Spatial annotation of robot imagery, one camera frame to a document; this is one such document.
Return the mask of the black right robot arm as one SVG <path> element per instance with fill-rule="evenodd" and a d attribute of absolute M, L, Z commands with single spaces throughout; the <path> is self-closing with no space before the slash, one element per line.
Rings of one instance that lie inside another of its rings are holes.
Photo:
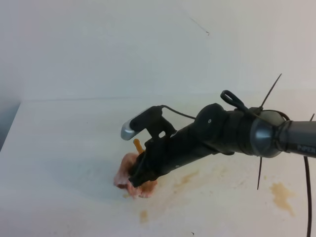
<path fill-rule="evenodd" d="M 248 108 L 227 90 L 221 98 L 234 110 L 210 104 L 180 130 L 162 116 L 161 106 L 150 107 L 127 122 L 121 132 L 123 139 L 130 140 L 143 130 L 151 136 L 129 171 L 131 184 L 139 187 L 208 155 L 242 153 L 273 158 L 286 152 L 315 157 L 314 121 L 292 121 L 279 111 Z"/>

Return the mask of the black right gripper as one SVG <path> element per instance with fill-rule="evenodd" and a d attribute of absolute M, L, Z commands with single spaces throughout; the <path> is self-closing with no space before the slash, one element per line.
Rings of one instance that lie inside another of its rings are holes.
<path fill-rule="evenodd" d="M 172 135 L 162 132 L 159 139 L 145 143 L 146 150 L 130 168 L 129 181 L 133 187 L 155 181 L 181 166 L 208 155 L 233 155 L 234 152 L 220 142 L 229 112 L 217 103 L 204 107 L 193 123 Z"/>

